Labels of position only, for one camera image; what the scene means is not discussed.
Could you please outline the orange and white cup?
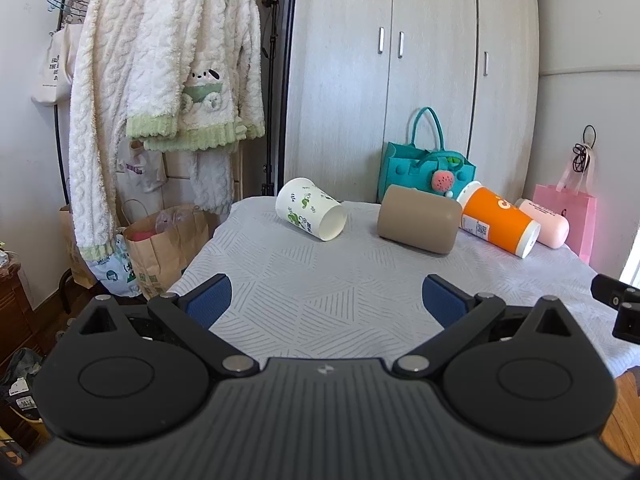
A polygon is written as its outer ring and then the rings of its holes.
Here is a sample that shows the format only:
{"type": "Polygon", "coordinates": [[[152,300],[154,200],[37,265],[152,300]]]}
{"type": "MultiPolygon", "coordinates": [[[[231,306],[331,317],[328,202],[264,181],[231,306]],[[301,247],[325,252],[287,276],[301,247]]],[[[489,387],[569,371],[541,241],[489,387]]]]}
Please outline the orange and white cup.
{"type": "Polygon", "coordinates": [[[540,224],[480,181],[472,181],[462,188],[457,202],[462,207],[460,228],[463,231],[521,259],[534,248],[540,224]]]}

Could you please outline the white paper cup green print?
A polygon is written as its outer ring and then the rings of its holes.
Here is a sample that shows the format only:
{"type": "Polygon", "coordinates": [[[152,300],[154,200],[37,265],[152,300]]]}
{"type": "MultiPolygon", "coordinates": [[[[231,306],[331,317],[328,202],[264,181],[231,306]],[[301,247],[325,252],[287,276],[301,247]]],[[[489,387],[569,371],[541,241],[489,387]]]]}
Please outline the white paper cup green print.
{"type": "Polygon", "coordinates": [[[309,179],[289,180],[276,199],[278,217],[297,229],[328,242],[346,226],[346,209],[309,179]]]}

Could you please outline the white wardrobe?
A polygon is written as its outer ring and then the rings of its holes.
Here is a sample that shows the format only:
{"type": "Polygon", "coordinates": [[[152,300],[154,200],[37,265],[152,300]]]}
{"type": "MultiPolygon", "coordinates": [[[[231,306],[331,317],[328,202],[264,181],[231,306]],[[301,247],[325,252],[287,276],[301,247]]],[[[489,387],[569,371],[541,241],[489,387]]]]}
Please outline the white wardrobe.
{"type": "Polygon", "coordinates": [[[524,190],[537,0],[284,0],[278,179],[372,202],[386,145],[444,141],[480,182],[524,190]]]}

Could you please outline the cream fluffy cartoon jacket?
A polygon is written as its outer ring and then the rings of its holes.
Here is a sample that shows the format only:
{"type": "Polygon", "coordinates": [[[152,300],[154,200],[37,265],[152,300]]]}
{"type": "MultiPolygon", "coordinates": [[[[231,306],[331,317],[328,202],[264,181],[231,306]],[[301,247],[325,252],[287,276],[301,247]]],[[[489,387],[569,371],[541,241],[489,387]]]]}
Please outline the cream fluffy cartoon jacket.
{"type": "Polygon", "coordinates": [[[265,133],[256,0],[144,0],[126,133],[150,151],[206,151],[265,133]]]}

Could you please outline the teal felt handbag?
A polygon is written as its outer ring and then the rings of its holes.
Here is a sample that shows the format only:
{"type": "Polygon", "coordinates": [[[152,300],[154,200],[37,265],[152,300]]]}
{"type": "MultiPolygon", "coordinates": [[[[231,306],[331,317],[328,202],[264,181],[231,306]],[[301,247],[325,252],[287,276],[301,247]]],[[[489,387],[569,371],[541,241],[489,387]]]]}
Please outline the teal felt handbag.
{"type": "Polygon", "coordinates": [[[475,174],[476,166],[469,159],[459,152],[446,150],[437,114],[429,106],[422,107],[414,118],[410,142],[386,144],[376,198],[381,203],[388,188],[397,185],[455,200],[465,185],[475,180],[475,174]],[[437,131],[438,147],[433,151],[416,147],[418,125],[426,113],[432,116],[437,131]]]}

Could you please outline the pink paper gift bag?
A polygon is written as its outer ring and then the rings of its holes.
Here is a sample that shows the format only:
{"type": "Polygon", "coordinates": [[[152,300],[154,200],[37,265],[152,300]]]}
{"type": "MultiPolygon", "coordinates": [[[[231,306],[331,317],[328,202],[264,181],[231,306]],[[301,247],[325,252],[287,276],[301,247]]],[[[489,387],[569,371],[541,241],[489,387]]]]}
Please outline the pink paper gift bag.
{"type": "Polygon", "coordinates": [[[557,184],[537,184],[533,202],[563,216],[570,225],[567,246],[589,264],[597,225],[597,197],[591,194],[594,156],[575,166],[569,162],[557,184]]]}

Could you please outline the brown paper bag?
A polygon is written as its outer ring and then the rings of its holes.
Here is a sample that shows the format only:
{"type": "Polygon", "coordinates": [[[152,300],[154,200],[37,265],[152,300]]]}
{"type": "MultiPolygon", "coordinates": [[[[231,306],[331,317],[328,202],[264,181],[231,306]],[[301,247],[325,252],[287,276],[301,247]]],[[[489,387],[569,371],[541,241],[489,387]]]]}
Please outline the brown paper bag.
{"type": "Polygon", "coordinates": [[[208,242],[207,214],[186,204],[131,223],[122,232],[146,299],[167,292],[208,242]]]}

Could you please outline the tan steel tumbler cup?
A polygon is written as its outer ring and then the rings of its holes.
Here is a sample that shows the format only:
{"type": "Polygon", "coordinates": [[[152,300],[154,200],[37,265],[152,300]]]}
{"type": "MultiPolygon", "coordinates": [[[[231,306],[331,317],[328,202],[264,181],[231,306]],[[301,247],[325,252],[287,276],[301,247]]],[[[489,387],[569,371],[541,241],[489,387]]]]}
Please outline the tan steel tumbler cup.
{"type": "Polygon", "coordinates": [[[378,236],[436,255],[456,241],[462,207],[451,198],[391,185],[378,212],[378,236]]]}

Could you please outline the brown wooden cabinet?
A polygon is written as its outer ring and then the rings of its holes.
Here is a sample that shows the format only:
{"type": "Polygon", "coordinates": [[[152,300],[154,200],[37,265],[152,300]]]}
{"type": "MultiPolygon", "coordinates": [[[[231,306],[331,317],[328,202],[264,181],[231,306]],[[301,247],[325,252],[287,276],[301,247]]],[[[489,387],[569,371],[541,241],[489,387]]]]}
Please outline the brown wooden cabinet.
{"type": "Polygon", "coordinates": [[[34,336],[32,328],[32,306],[18,272],[19,263],[11,263],[2,269],[0,289],[0,358],[1,362],[22,348],[25,342],[31,342],[34,336]]]}

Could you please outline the white patterned tablecloth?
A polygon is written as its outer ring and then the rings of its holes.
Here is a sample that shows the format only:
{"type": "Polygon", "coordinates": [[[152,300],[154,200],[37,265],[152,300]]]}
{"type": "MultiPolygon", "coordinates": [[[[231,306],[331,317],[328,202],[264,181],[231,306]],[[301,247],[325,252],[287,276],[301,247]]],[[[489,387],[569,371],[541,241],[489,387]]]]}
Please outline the white patterned tablecloth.
{"type": "Polygon", "coordinates": [[[375,204],[345,208],[343,233],[322,242],[281,220],[272,198],[242,200],[172,289],[227,275],[232,301],[212,330],[258,362],[396,360],[440,331],[422,302],[424,278],[436,274],[511,306],[557,296],[614,376],[638,365],[638,347],[612,334],[614,311],[591,297],[593,270],[569,249],[539,245],[522,259],[460,233],[449,255],[433,256],[379,237],[375,204]]]}

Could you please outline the pink cup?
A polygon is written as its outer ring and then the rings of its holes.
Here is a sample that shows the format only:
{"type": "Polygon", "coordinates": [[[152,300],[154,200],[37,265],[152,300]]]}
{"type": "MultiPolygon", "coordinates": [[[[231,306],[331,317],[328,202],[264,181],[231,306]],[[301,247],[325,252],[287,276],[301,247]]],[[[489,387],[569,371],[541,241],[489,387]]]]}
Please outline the pink cup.
{"type": "Polygon", "coordinates": [[[559,249],[565,244],[570,232],[570,224],[562,214],[557,214],[525,198],[518,200],[516,206],[540,224],[538,235],[540,244],[551,249],[559,249]]]}

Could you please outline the white tote bag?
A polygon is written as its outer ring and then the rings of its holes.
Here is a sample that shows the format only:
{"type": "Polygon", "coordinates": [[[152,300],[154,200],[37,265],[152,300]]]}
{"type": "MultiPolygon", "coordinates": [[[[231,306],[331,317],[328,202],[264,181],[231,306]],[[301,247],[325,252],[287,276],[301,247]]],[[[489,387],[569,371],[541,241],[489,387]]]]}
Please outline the white tote bag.
{"type": "Polygon", "coordinates": [[[67,24],[50,37],[32,88],[32,102],[55,106],[70,99],[81,24],[67,24]]]}

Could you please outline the black clothes rack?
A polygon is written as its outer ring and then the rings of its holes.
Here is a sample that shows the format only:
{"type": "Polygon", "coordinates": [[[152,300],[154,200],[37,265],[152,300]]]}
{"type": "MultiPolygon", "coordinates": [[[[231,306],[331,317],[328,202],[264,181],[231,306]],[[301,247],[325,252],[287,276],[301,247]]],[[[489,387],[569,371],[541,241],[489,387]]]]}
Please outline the black clothes rack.
{"type": "Polygon", "coordinates": [[[52,38],[60,44],[60,53],[56,57],[56,67],[54,69],[54,81],[56,83],[56,101],[53,105],[53,123],[56,143],[56,156],[58,156],[58,170],[62,183],[63,197],[66,205],[70,203],[68,197],[67,180],[63,157],[62,136],[60,127],[60,107],[61,103],[70,98],[70,85],[72,84],[73,67],[72,57],[77,48],[72,38],[79,29],[77,24],[81,24],[88,9],[88,0],[47,0],[51,9],[58,9],[58,27],[52,38]]]}

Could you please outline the white fluffy robe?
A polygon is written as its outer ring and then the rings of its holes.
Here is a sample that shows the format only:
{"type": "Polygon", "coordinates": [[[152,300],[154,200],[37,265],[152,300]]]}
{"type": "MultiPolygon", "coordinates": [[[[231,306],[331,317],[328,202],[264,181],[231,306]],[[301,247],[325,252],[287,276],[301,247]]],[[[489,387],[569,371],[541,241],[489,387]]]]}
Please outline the white fluffy robe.
{"type": "Polygon", "coordinates": [[[116,158],[144,0],[90,0],[70,95],[70,209],[82,258],[115,250],[116,158]]]}

